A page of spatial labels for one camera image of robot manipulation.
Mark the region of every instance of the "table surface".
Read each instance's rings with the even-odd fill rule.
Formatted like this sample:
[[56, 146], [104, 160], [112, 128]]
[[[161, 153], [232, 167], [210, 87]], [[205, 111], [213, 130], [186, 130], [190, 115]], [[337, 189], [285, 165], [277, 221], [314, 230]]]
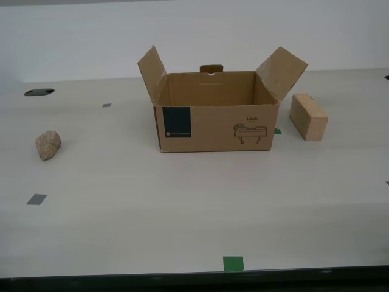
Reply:
[[[0, 97], [0, 277], [389, 265], [388, 74], [306, 72], [271, 151], [223, 153], [160, 153], [139, 78], [22, 84]], [[329, 116], [321, 142], [289, 118], [297, 92]]]

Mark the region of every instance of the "cardboard tab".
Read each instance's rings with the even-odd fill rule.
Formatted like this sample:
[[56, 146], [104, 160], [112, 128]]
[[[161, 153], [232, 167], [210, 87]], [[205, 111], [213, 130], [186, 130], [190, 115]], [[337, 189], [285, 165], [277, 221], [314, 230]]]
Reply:
[[156, 47], [152, 46], [146, 55], [139, 60], [138, 67], [150, 99], [153, 105], [157, 105], [167, 74]]
[[255, 72], [266, 89], [283, 100], [308, 66], [303, 60], [279, 47]]

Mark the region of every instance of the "rock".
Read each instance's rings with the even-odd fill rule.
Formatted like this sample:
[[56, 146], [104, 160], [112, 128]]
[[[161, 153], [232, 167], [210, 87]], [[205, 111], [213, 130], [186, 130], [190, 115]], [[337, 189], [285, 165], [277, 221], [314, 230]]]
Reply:
[[61, 148], [61, 138], [56, 131], [47, 131], [35, 140], [35, 144], [40, 158], [45, 161], [53, 157]]

